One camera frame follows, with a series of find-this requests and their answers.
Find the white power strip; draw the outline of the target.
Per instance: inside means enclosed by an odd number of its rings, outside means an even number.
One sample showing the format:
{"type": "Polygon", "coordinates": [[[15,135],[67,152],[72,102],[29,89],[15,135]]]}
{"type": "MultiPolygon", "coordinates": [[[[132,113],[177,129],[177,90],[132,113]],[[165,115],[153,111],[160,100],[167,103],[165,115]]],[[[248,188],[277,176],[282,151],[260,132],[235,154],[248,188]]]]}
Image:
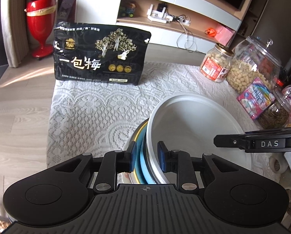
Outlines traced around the white power strip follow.
{"type": "Polygon", "coordinates": [[[185,25],[185,26],[190,26],[190,24],[191,24],[191,18],[189,16],[184,15],[184,14],[178,16],[178,21],[182,25],[185,25]]]}

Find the black plum snack bag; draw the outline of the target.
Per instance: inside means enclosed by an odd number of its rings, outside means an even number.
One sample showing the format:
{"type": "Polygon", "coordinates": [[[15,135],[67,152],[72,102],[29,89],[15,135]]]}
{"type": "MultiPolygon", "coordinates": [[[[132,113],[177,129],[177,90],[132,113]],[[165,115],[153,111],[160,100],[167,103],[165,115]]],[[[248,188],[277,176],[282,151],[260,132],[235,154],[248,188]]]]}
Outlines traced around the black plum snack bag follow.
{"type": "Polygon", "coordinates": [[[61,81],[138,85],[149,31],[106,24],[59,22],[54,28],[54,75],[61,81]]]}

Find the large white bowl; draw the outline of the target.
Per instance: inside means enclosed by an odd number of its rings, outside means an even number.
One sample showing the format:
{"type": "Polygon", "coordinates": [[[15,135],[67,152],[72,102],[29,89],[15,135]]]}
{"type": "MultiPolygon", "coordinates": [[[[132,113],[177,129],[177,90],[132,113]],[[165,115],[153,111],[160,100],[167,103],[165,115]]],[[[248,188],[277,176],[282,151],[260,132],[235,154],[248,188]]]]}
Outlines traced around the large white bowl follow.
{"type": "Polygon", "coordinates": [[[192,157],[204,153],[251,168],[251,156],[237,148],[218,148],[216,135],[242,134],[234,117],[216,102],[193,93],[177,93],[163,99],[150,115],[146,128],[146,160],[156,184],[175,183],[174,173],[163,173],[159,166],[157,143],[169,150],[182,150],[192,157]]]}

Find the white lace tablecloth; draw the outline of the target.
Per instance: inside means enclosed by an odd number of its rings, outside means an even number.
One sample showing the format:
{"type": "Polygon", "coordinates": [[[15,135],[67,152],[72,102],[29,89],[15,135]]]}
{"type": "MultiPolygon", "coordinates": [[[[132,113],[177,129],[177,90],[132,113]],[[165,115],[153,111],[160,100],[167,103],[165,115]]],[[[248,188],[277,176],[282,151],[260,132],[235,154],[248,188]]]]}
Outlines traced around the white lace tablecloth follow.
{"type": "Polygon", "coordinates": [[[227,82],[205,78],[197,66],[147,62],[138,85],[56,81],[49,120],[46,162],[51,167],[90,152],[121,150],[164,98],[194,92],[235,118],[245,132],[256,125],[227,82]]]}

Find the peanut jar with red label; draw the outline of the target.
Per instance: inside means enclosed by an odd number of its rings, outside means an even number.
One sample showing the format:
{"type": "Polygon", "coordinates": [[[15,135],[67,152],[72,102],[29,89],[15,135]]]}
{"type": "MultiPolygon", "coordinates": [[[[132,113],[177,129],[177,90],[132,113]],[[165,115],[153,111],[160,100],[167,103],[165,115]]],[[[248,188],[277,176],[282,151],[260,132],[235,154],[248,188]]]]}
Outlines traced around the peanut jar with red label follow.
{"type": "Polygon", "coordinates": [[[211,81],[222,82],[230,71],[234,55],[228,47],[217,43],[205,54],[200,72],[211,81]]]}

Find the beige curtain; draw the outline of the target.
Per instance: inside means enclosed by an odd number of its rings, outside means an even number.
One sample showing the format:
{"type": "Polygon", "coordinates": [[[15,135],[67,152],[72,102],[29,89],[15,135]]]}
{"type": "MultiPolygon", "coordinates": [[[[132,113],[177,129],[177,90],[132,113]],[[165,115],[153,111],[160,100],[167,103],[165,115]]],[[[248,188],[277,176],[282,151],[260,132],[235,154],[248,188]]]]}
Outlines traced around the beige curtain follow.
{"type": "Polygon", "coordinates": [[[17,68],[29,53],[26,0],[0,0],[0,20],[8,64],[17,68]]]}

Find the green toy truck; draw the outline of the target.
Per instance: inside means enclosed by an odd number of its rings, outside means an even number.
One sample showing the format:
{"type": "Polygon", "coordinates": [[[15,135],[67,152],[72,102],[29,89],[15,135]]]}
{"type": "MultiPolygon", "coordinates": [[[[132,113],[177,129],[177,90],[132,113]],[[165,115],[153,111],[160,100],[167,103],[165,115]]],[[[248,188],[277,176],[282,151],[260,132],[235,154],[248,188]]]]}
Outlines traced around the green toy truck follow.
{"type": "Polygon", "coordinates": [[[137,8],[137,5],[135,2],[123,0],[121,1],[120,7],[119,7],[118,17],[119,18],[134,17],[136,8],[137,8]]]}

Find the pink candy bag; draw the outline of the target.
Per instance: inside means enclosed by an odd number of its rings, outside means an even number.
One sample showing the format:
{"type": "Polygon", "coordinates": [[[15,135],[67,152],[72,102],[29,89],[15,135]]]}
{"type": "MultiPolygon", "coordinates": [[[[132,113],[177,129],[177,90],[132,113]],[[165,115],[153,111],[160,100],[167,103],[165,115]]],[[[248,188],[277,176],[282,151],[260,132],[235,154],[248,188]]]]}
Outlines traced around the pink candy bag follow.
{"type": "Polygon", "coordinates": [[[252,120],[257,119],[274,101],[275,96],[258,77],[237,97],[252,120]]]}

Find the glass sunflower seed jar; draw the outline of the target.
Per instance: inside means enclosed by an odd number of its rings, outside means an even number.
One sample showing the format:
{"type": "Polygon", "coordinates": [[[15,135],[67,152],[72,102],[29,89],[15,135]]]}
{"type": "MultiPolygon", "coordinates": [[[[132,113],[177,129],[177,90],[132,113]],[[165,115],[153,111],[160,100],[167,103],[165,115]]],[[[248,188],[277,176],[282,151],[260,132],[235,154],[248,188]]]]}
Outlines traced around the glass sunflower seed jar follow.
{"type": "Polygon", "coordinates": [[[263,129],[282,128],[291,114],[291,105],[282,93],[284,83],[277,79],[273,95],[275,101],[257,118],[263,129]]]}

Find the white TV cabinet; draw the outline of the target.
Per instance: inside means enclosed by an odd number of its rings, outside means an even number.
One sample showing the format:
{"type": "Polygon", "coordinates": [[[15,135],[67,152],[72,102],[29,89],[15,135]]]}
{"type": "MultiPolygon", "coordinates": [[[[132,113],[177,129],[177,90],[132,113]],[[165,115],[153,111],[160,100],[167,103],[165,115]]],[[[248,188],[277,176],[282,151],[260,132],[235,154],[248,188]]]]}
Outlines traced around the white TV cabinet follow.
{"type": "Polygon", "coordinates": [[[241,10],[237,10],[222,0],[127,0],[137,5],[134,17],[119,18],[121,1],[76,0],[75,20],[140,28],[151,33],[153,44],[201,53],[217,43],[205,31],[222,24],[236,33],[251,2],[245,0],[241,10]],[[183,14],[191,18],[190,26],[178,21],[183,14]]]}

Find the pink gift bag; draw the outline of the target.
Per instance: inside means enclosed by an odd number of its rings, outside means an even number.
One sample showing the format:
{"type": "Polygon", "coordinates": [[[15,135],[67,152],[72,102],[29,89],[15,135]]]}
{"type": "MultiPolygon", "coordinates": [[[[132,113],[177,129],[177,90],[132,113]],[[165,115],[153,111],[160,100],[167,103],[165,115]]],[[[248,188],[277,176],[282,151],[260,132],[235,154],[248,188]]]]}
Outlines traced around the pink gift bag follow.
{"type": "Polygon", "coordinates": [[[222,24],[217,24],[214,29],[216,31],[216,35],[214,38],[216,39],[217,43],[220,43],[222,45],[227,45],[230,39],[235,34],[234,30],[222,24]]]}

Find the blue and white bowl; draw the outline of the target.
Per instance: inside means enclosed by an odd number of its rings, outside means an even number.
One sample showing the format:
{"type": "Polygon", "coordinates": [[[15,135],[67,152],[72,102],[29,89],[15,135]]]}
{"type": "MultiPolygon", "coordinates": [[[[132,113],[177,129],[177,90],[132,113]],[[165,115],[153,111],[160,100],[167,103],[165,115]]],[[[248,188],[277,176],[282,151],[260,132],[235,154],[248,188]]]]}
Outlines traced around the blue and white bowl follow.
{"type": "Polygon", "coordinates": [[[150,167],[146,160],[146,128],[148,122],[145,122],[138,130],[135,136],[137,144],[137,156],[134,166],[134,177],[139,184],[156,184],[153,175],[150,173],[150,167]]]}

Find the large clear peanut jar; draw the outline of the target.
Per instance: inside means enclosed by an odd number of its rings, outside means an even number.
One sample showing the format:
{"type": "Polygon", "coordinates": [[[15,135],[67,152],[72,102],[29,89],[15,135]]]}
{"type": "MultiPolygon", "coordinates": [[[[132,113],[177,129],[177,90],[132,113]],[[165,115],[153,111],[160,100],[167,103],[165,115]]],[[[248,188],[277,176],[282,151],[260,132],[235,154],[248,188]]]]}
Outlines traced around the large clear peanut jar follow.
{"type": "Polygon", "coordinates": [[[272,39],[263,43],[258,37],[248,36],[234,47],[235,56],[231,60],[227,82],[238,94],[256,78],[259,78],[268,90],[273,90],[279,77],[281,61],[271,52],[272,45],[272,39]]]}

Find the red pedestal trash bin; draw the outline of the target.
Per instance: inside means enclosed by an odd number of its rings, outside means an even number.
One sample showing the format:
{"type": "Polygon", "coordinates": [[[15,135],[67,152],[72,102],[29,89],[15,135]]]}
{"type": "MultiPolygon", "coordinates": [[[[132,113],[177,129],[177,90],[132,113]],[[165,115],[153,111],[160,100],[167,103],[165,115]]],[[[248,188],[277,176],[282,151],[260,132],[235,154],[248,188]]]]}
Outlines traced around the red pedestal trash bin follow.
{"type": "Polygon", "coordinates": [[[29,0],[24,11],[29,32],[40,45],[32,51],[32,57],[41,60],[53,53],[52,45],[46,40],[53,30],[56,0],[29,0]]]}

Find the white gold-rimmed ceramic bowl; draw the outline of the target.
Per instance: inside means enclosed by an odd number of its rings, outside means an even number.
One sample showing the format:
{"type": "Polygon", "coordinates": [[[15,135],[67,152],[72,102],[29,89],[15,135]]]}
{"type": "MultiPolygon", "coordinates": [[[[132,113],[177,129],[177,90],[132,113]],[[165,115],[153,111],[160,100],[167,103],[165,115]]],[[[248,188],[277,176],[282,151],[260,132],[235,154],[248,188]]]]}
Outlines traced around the white gold-rimmed ceramic bowl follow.
{"type": "Polygon", "coordinates": [[[146,132],[146,126],[149,119],[144,120],[139,126],[134,130],[130,139],[126,142],[124,150],[127,150],[131,142],[135,142],[135,150],[133,150],[133,171],[130,173],[123,172],[118,175],[118,180],[120,183],[125,184],[140,184],[140,179],[137,175],[138,165],[140,164],[140,151],[143,141],[143,136],[146,132]]]}

